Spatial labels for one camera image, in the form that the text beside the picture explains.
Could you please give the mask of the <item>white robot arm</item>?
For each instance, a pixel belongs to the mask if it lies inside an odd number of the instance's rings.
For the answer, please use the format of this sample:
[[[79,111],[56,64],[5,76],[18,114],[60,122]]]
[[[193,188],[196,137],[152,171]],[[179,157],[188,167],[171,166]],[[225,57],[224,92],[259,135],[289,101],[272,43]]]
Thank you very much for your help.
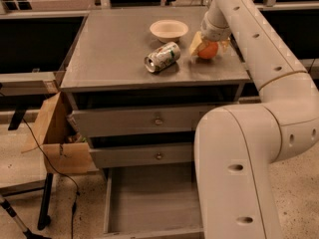
[[[212,0],[201,33],[234,37],[260,96],[214,109],[196,128],[204,239],[282,239],[268,166],[317,142],[317,87],[253,0]]]

